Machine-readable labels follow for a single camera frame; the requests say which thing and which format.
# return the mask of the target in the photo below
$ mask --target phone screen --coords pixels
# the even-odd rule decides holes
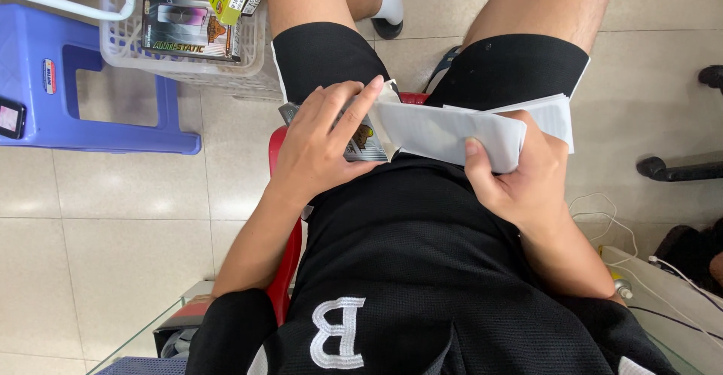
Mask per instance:
[[[0,104],[0,128],[17,132],[19,117],[20,113],[18,111]]]

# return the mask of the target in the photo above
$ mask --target person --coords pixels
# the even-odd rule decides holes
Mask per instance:
[[[607,3],[489,0],[426,105],[572,96]],[[284,99],[303,104],[186,373],[677,373],[567,210],[567,146],[527,112],[504,114],[527,124],[507,175],[491,173],[475,139],[463,167],[405,153],[344,160],[390,79],[354,25],[383,4],[268,0]],[[307,248],[277,327],[263,290],[305,209]]]

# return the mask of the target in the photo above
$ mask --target smartphone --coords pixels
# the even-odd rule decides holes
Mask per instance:
[[[173,24],[174,33],[186,35],[201,34],[208,9],[180,7],[178,5],[158,5],[158,22]]]
[[[25,128],[25,106],[0,97],[0,136],[21,139]]]

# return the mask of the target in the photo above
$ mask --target black mesh jersey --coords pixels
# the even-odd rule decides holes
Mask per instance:
[[[625,307],[547,294],[457,166],[402,154],[312,205],[286,323],[224,295],[186,373],[676,373]]]

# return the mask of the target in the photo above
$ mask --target tile floor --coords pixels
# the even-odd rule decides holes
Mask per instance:
[[[375,40],[368,21],[360,31],[401,90],[419,91],[485,1],[405,0],[400,38]],[[723,63],[721,41],[723,0],[612,0],[572,101],[567,199],[607,194],[642,256],[673,225],[723,214],[723,180],[665,184],[635,171],[648,154],[673,165],[720,155],[723,97],[696,74]],[[143,72],[81,74],[79,94],[85,118],[155,122]],[[0,181],[10,182],[0,185],[3,373],[82,373],[218,271],[268,181],[267,141],[281,119],[277,104],[210,89],[185,85],[180,97],[183,129],[203,134],[195,157],[0,149]],[[612,207],[590,198],[576,210]],[[592,238],[602,221],[581,226]],[[631,251],[629,237],[613,227],[596,243]]]

